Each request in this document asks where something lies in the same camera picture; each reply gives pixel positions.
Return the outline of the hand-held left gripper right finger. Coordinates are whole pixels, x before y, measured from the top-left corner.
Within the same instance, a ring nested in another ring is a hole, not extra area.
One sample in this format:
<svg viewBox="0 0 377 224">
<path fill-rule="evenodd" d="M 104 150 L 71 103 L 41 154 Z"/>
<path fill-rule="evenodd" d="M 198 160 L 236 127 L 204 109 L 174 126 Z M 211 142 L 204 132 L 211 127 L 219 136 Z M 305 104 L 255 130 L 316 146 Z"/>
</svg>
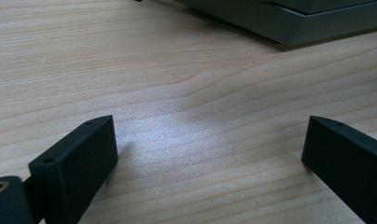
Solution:
<svg viewBox="0 0 377 224">
<path fill-rule="evenodd" d="M 377 224 L 377 140 L 311 116 L 301 161 L 366 224 Z"/>
</svg>

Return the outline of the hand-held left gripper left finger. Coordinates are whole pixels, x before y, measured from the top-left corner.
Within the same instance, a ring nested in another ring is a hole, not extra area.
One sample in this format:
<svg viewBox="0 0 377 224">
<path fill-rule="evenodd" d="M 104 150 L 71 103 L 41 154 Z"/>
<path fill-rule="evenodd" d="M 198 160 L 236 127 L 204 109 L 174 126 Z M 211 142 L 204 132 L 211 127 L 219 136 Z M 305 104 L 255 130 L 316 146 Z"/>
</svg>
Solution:
<svg viewBox="0 0 377 224">
<path fill-rule="evenodd" d="M 31 161 L 31 178 L 44 189 L 46 222 L 77 224 L 118 160 L 109 115 L 84 122 Z"/>
</svg>

